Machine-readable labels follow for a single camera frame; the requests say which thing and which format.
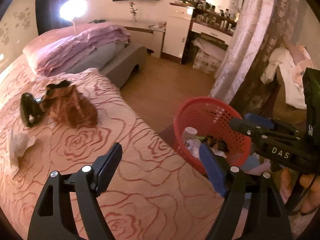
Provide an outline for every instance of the desk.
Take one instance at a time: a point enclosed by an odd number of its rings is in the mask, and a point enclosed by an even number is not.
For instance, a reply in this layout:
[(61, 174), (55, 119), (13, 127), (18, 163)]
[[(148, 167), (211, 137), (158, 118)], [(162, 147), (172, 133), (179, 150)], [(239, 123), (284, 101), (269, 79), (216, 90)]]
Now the desk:
[(125, 27), (131, 35), (131, 42), (151, 49), (153, 57), (160, 58), (164, 41), (165, 30), (158, 27), (149, 27), (153, 23), (142, 23), (125, 20), (109, 20)]

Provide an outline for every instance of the drawer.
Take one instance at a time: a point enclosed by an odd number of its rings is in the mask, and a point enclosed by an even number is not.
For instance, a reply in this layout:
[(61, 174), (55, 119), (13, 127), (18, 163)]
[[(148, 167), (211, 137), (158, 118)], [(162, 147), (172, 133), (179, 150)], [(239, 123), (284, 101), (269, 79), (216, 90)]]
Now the drawer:
[(193, 13), (193, 9), (191, 8), (170, 5), (168, 15), (175, 18), (191, 20), (192, 13)]
[(192, 31), (196, 33), (206, 33), (208, 35), (214, 36), (220, 40), (223, 40), (227, 45), (230, 45), (231, 43), (231, 39), (232, 39), (231, 36), (225, 33), (219, 32), (218, 30), (209, 28), (207, 26), (203, 26), (199, 23), (192, 24)]

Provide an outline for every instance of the vase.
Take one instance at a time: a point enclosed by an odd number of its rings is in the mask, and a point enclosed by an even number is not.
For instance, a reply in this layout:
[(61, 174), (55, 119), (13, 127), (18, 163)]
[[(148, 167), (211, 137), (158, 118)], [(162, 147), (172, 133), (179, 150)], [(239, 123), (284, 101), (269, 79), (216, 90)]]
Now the vase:
[(132, 21), (133, 21), (133, 22), (136, 22), (136, 21), (137, 21), (136, 14), (134, 14), (134, 13), (132, 14)]

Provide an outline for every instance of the sheer curtain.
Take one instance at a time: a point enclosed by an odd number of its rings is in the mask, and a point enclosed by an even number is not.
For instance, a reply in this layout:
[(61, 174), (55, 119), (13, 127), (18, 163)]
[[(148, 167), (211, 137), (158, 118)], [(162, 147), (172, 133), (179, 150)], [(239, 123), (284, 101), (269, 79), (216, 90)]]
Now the sheer curtain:
[(209, 96), (230, 103), (262, 44), (274, 3), (275, 0), (244, 0), (232, 44)]

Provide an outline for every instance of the cabinet door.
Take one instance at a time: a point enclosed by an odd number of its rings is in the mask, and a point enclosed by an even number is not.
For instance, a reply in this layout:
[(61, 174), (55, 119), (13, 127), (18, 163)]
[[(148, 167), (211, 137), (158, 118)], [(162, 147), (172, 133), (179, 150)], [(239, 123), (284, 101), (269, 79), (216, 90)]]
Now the cabinet door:
[(189, 32), (189, 26), (190, 20), (169, 16), (162, 51), (182, 58)]

